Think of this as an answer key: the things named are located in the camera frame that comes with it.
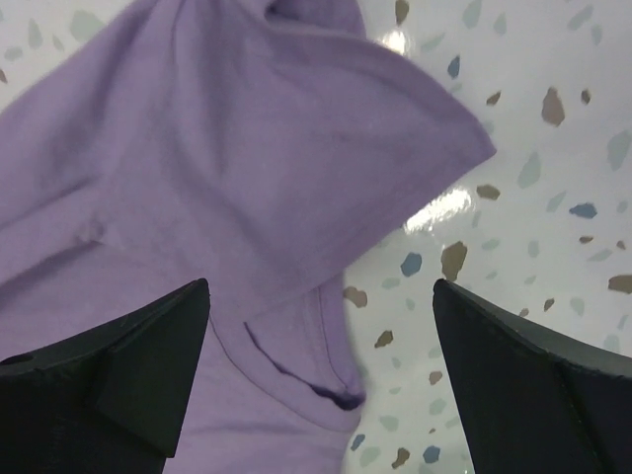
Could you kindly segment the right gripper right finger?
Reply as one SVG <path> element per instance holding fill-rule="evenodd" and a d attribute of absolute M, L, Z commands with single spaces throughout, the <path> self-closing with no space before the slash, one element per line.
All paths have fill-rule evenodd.
<path fill-rule="evenodd" d="M 629 357 L 445 279 L 434 284 L 433 311 L 476 472 L 630 472 Z"/>

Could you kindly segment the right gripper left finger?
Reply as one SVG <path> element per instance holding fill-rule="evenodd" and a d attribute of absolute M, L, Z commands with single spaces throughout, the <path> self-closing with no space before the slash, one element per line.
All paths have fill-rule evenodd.
<path fill-rule="evenodd" d="M 174 457 L 209 315 L 205 279 L 1 362 L 4 473 L 160 473 Z"/>

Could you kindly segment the lavender t shirt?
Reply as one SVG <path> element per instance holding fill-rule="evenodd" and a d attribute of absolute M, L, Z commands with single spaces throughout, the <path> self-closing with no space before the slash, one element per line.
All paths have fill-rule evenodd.
<path fill-rule="evenodd" d="M 2 113 L 1 354 L 203 278 L 167 471 L 337 473 L 344 270 L 494 152 L 354 1 L 136 1 Z"/>

